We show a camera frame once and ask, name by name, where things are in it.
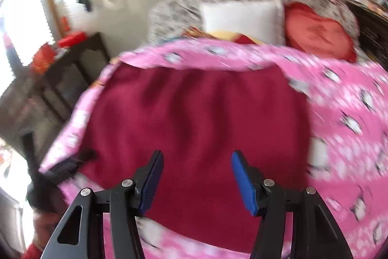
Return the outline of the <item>person left hand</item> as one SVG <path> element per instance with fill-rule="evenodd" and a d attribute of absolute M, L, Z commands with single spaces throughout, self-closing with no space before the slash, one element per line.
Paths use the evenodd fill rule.
<path fill-rule="evenodd" d="M 35 210 L 33 211 L 33 244 L 41 251 L 46 247 L 52 233 L 63 217 L 62 214 Z"/>

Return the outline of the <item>red sleeve left forearm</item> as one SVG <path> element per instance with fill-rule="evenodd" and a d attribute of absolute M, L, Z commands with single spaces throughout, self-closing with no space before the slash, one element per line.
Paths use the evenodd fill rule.
<path fill-rule="evenodd" d="M 20 259 L 40 259 L 42 252 L 43 251 L 39 247 L 32 243 Z"/>

